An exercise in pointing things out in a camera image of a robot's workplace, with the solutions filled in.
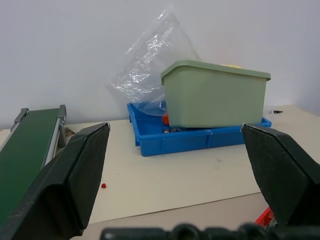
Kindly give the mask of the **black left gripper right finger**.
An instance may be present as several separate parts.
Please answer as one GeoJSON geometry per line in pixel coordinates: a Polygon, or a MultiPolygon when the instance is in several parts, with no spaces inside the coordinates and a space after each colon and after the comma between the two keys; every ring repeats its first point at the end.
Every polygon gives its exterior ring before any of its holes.
{"type": "Polygon", "coordinates": [[[241,127],[255,181],[280,226],[320,224],[320,165],[288,134],[241,127]]]}

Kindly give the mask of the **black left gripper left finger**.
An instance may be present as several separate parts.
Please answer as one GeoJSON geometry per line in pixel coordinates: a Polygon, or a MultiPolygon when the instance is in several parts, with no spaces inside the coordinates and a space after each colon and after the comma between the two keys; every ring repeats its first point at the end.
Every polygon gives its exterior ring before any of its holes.
{"type": "Polygon", "coordinates": [[[0,228],[2,240],[69,240],[89,224],[110,124],[81,129],[38,174],[0,228]]]}

